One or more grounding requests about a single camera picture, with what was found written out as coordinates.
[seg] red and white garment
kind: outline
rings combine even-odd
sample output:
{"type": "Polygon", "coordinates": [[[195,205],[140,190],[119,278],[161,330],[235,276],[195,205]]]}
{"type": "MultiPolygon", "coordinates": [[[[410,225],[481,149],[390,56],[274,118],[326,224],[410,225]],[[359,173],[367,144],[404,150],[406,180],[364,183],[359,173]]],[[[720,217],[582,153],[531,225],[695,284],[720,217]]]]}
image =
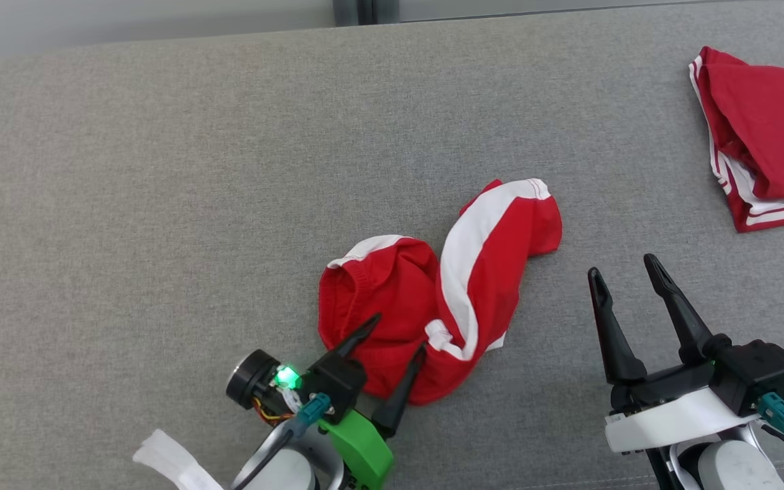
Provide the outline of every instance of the red and white garment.
{"type": "Polygon", "coordinates": [[[561,233],[541,180],[496,180],[461,209],[439,261],[426,242],[401,235],[368,238],[331,261],[320,279],[320,336],[332,348],[382,313],[353,355],[367,370],[365,391],[389,396],[427,342],[410,402],[435,401],[503,345],[526,259],[554,251],[561,233]]]}
{"type": "Polygon", "coordinates": [[[784,225],[784,68],[703,47],[689,76],[737,232],[784,225]]]}

